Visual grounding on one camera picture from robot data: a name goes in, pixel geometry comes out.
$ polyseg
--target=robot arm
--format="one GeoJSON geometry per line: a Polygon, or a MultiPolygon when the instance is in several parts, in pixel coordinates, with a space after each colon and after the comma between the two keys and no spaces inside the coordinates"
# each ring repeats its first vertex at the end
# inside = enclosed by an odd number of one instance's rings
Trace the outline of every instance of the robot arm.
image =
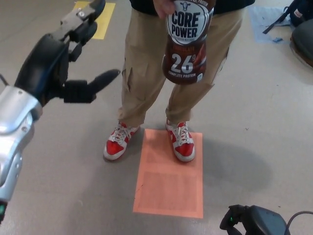
{"type": "Polygon", "coordinates": [[[65,103],[91,103],[120,74],[110,70],[89,84],[67,81],[68,65],[78,59],[82,47],[95,34],[95,20],[104,7],[105,0],[95,0],[66,15],[58,30],[37,42],[14,86],[5,83],[0,94],[0,223],[22,168],[23,150],[33,138],[34,123],[43,114],[43,107],[56,97],[65,103]]]}

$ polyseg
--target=core power bottle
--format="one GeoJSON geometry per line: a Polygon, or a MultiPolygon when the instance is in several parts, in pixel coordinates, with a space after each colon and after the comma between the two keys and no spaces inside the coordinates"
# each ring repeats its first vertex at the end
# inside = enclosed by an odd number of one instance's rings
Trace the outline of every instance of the core power bottle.
{"type": "Polygon", "coordinates": [[[206,34],[216,0],[175,0],[166,19],[168,41],[162,61],[165,77],[176,84],[199,82],[206,70],[206,34]]]}

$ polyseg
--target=orange mat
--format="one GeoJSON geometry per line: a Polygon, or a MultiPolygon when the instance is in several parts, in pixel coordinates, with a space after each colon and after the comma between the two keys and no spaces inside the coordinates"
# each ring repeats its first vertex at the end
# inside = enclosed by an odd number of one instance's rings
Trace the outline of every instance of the orange mat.
{"type": "Polygon", "coordinates": [[[196,157],[181,163],[167,131],[145,130],[133,212],[203,218],[202,134],[191,135],[196,157]]]}

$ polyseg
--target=white shoelace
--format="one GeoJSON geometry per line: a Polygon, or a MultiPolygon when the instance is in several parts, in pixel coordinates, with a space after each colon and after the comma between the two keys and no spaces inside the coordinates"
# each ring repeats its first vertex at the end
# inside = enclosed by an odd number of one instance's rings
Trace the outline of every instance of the white shoelace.
{"type": "Polygon", "coordinates": [[[183,145],[184,143],[190,143],[189,131],[187,125],[183,127],[176,128],[179,145],[183,145]]]}
{"type": "Polygon", "coordinates": [[[125,141],[126,137],[128,137],[128,139],[132,137],[131,130],[129,128],[125,128],[121,124],[118,124],[114,130],[114,134],[112,135],[112,141],[120,143],[121,141],[125,141]]]}

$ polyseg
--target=black shirt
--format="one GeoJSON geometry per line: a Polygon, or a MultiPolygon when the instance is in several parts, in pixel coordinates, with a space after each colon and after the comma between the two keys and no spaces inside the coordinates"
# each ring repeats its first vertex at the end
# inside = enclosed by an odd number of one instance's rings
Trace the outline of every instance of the black shirt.
{"type": "MultiPolygon", "coordinates": [[[[148,14],[157,16],[153,0],[130,0],[132,8],[148,14]]],[[[243,9],[255,3],[255,0],[216,0],[214,14],[222,14],[229,11],[243,9]]]]}

